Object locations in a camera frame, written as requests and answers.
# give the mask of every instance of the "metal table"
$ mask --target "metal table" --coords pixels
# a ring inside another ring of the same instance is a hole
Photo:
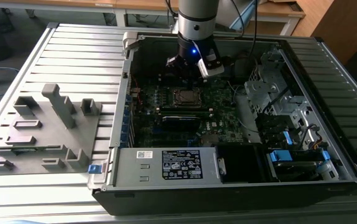
[[[167,32],[166,29],[117,28],[49,24],[19,73],[0,102],[0,136],[15,111],[17,96],[45,100],[43,83],[57,83],[71,102],[93,98],[102,103],[91,160],[106,159],[119,75],[122,73],[122,34],[127,30]],[[357,148],[357,84],[322,42],[311,38],[278,37],[289,43],[339,124]],[[201,222],[243,219],[314,223],[357,218],[357,195],[334,197],[307,208],[257,210],[242,213],[195,213],[173,216],[114,217],[107,215],[86,188],[87,174],[0,176],[0,222],[29,220],[43,223]]]

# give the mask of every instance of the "barcode sticker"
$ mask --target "barcode sticker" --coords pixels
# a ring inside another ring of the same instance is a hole
[[[94,4],[95,6],[111,7],[111,4]]]
[[[137,151],[137,159],[151,159],[151,151]]]

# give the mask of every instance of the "motherboard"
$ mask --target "motherboard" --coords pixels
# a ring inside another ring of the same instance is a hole
[[[209,147],[218,142],[243,142],[233,102],[239,91],[233,91],[226,80],[187,88],[169,76],[131,79],[135,147]]]

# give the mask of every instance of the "power supply label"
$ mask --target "power supply label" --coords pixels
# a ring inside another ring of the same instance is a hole
[[[161,151],[161,168],[165,180],[202,179],[198,150]]]

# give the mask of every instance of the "green circuit board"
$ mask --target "green circuit board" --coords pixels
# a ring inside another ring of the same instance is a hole
[[[243,141],[233,105],[233,91],[226,81],[215,80],[193,88],[198,93],[199,102],[194,105],[197,112],[189,109],[187,114],[185,108],[177,108],[177,93],[186,92],[186,88],[157,85],[153,80],[141,80],[139,83],[139,98],[134,97],[137,102],[141,102],[134,113],[135,147],[207,147],[219,141]],[[169,109],[169,112],[161,112],[163,108]],[[195,130],[161,130],[158,119],[162,116],[177,115],[175,112],[182,116],[199,117]]]

